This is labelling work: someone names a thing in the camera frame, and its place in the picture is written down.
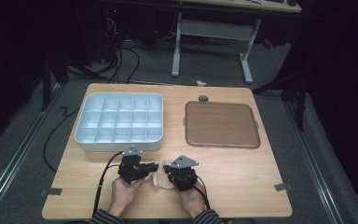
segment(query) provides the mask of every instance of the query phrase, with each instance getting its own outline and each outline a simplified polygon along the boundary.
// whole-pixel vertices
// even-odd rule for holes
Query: sleeve
[[[193,220],[193,224],[223,224],[222,219],[213,210],[205,210]]]
[[[95,216],[92,218],[90,224],[125,224],[123,220],[118,217],[114,217],[104,210],[98,210]]]

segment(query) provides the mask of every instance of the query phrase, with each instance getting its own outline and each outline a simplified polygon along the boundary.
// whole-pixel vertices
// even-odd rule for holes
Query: gray carpet
[[[196,80],[207,86],[247,87],[255,89],[275,78],[290,46],[265,49],[255,45],[249,57],[249,64],[254,76],[254,84],[247,85],[241,74],[241,65],[237,53],[241,42],[230,43],[220,47],[202,45],[199,49],[184,49],[182,54],[181,75],[171,77],[173,46],[148,47],[139,44],[135,49],[140,64],[131,80],[168,83],[176,85],[197,85]],[[197,44],[184,44],[185,48],[197,48]],[[119,70],[121,82],[126,80],[137,63],[136,56],[123,50],[123,64]],[[30,146],[20,170],[15,175],[5,196],[0,202],[0,223],[63,223],[63,220],[45,220],[41,216],[46,196],[41,195],[48,189],[54,178],[43,161],[43,146],[54,127],[65,117],[62,106],[68,107],[68,113],[77,109],[83,99],[86,88],[91,82],[103,82],[87,77],[71,76],[71,81],[62,88],[62,93],[51,106],[39,132]],[[34,95],[13,117],[9,127],[0,139],[0,176],[5,171],[11,158],[19,148],[41,107],[42,88],[38,85]],[[266,127],[278,163],[283,182],[290,183],[293,189],[287,193],[293,214],[285,218],[256,218],[255,223],[330,223],[323,202],[315,188],[314,181],[297,137],[297,129],[284,103],[277,94],[268,91],[256,95],[256,103]],[[76,115],[67,119],[48,141],[47,155],[51,165],[57,167]],[[334,151],[325,137],[324,130],[313,110],[310,98],[304,117],[305,132],[320,164],[331,193],[335,198],[344,223],[358,223],[358,199],[345,176]],[[234,223],[254,223],[250,219],[234,219]],[[170,220],[173,223],[189,223],[189,220]],[[129,220],[128,223],[158,223],[156,220]]]

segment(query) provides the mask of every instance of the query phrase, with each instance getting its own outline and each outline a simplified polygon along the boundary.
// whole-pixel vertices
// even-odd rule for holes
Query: compartment box
[[[163,134],[163,100],[156,93],[90,94],[75,140],[86,151],[157,150]]]

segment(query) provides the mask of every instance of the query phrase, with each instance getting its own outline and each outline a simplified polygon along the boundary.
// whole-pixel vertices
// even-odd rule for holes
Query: person's left hand
[[[145,179],[137,180],[132,185],[126,183],[119,177],[112,182],[112,202],[107,213],[120,217],[123,211],[132,202],[138,188],[142,186]]]

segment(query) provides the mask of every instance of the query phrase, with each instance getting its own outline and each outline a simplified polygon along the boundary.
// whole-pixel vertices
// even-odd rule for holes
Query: light wood surface
[[[278,11],[278,12],[299,13],[301,11],[301,7],[298,4],[295,5],[294,7],[291,7],[287,4],[287,0],[285,0],[283,3],[267,1],[265,5],[252,2],[250,0],[181,0],[181,2],[219,5],[225,7],[246,7],[252,9],[261,9],[261,10]]]
[[[154,92],[163,97],[164,134],[157,151],[144,151],[141,162],[173,161],[180,155],[198,161],[194,169],[208,191],[212,209],[221,217],[289,217],[292,207],[284,190],[277,163],[260,118],[255,98],[246,88],[148,86],[124,84],[91,84],[86,96],[93,92]],[[249,105],[258,124],[261,145],[256,149],[192,147],[185,138],[185,105],[207,95],[210,102]],[[52,187],[61,195],[47,197],[42,215],[47,219],[91,218],[95,192],[103,168],[114,152],[87,152],[74,139],[76,125],[62,156]],[[120,163],[118,156],[114,163]],[[117,167],[109,169],[103,183],[100,208],[110,204],[111,182],[118,177]],[[173,189],[153,187],[147,180],[124,218],[189,217]]]

